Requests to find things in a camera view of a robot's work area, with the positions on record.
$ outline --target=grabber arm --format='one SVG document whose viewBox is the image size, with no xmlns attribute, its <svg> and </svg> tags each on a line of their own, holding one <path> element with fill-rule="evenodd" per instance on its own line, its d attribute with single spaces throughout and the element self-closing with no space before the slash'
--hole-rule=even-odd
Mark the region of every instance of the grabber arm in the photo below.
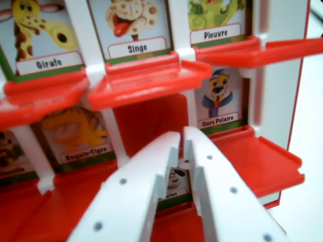
<svg viewBox="0 0 323 242">
<path fill-rule="evenodd" d="M 206 242 L 288 241 L 230 161 L 195 127 L 184 128 L 184 159 Z"/>
<path fill-rule="evenodd" d="M 171 167 L 178 165 L 180 138 L 159 136 L 114 172 L 68 241 L 149 241 L 158 198 L 166 197 Z"/>
</svg>

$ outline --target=monkey tongue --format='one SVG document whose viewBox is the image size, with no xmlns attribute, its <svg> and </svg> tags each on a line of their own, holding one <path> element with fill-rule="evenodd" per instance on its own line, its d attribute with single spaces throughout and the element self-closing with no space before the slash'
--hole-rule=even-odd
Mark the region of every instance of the monkey tongue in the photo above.
<svg viewBox="0 0 323 242">
<path fill-rule="evenodd" d="M 127 32 L 127 30 L 129 29 L 129 27 L 130 27 L 130 23 L 123 22 L 123 23 L 117 24 L 115 31 L 114 31 L 115 36 L 116 37 L 123 36 Z"/>
</svg>

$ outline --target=white table surface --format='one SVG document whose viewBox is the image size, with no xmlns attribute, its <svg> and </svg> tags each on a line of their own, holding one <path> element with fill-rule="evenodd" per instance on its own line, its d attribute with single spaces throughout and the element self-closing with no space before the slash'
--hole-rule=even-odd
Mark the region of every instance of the white table surface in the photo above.
<svg viewBox="0 0 323 242">
<path fill-rule="evenodd" d="M 323 33 L 310 15 L 307 38 Z M 323 54 L 304 59 L 290 152 L 302 158 L 305 182 L 282 192 L 271 215 L 292 242 L 323 241 Z"/>
</svg>

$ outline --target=giraffe illustration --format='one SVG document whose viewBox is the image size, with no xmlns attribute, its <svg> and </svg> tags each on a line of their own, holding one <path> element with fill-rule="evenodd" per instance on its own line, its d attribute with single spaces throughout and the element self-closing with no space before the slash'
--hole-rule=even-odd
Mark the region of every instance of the giraffe illustration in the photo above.
<svg viewBox="0 0 323 242">
<path fill-rule="evenodd" d="M 131 35 L 134 41 L 138 34 L 152 29 L 158 20 L 158 8 L 145 0 L 111 0 L 105 13 L 107 25 L 116 37 Z"/>
<path fill-rule="evenodd" d="M 37 0 L 11 0 L 11 9 L 0 11 L 0 23 L 14 18 L 14 46 L 17 50 L 16 61 L 33 58 L 32 36 L 45 31 L 56 45 L 65 50 L 78 46 L 73 28 L 63 22 L 44 19 L 40 12 L 55 13 L 64 9 L 59 4 L 40 5 Z"/>
</svg>

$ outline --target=character card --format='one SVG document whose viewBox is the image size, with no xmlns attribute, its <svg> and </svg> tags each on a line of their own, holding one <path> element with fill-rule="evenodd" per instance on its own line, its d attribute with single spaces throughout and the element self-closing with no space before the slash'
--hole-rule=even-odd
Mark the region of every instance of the character card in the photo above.
<svg viewBox="0 0 323 242">
<path fill-rule="evenodd" d="M 0 58 L 9 80 L 52 70 L 55 75 L 83 64 L 63 0 L 0 1 L 0 33 Z"/>
<path fill-rule="evenodd" d="M 80 160 L 96 164 L 101 161 L 93 159 L 103 154 L 104 161 L 114 158 L 99 112 L 81 106 L 69 107 L 46 116 L 40 126 L 58 164 Z"/>
<path fill-rule="evenodd" d="M 188 0 L 188 7 L 192 45 L 207 47 L 221 44 L 221 39 L 245 38 L 246 0 Z"/>
<path fill-rule="evenodd" d="M 179 168 L 172 168 L 167 189 L 166 197 L 158 200 L 158 210 L 191 200 L 188 171 Z"/>
<path fill-rule="evenodd" d="M 213 66 L 212 76 L 195 89 L 198 128 L 210 135 L 240 126 L 242 88 L 238 69 Z"/>
<path fill-rule="evenodd" d="M 0 187 L 37 178 L 32 164 L 10 131 L 0 132 Z"/>
<path fill-rule="evenodd" d="M 88 0 L 88 3 L 104 58 L 109 63 L 170 52 L 165 0 Z"/>
</svg>

